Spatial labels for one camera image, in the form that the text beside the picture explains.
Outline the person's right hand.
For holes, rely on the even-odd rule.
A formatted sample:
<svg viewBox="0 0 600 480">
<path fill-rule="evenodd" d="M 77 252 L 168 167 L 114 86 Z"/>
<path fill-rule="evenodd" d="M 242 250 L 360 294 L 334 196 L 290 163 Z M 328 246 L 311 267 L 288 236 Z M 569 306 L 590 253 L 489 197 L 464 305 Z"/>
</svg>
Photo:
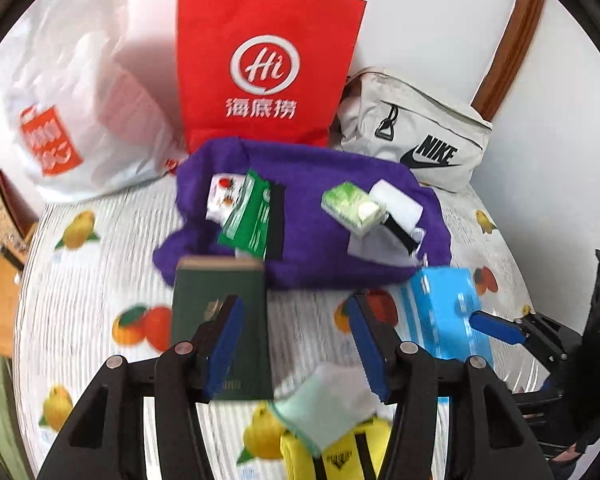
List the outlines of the person's right hand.
<svg viewBox="0 0 600 480">
<path fill-rule="evenodd" d="M 577 463 L 579 458 L 584 454 L 586 448 L 582 448 L 582 446 L 577 443 L 571 445 L 564 452 L 561 452 L 554 458 L 550 459 L 550 464 L 556 467 L 568 467 L 572 464 Z"/>
</svg>

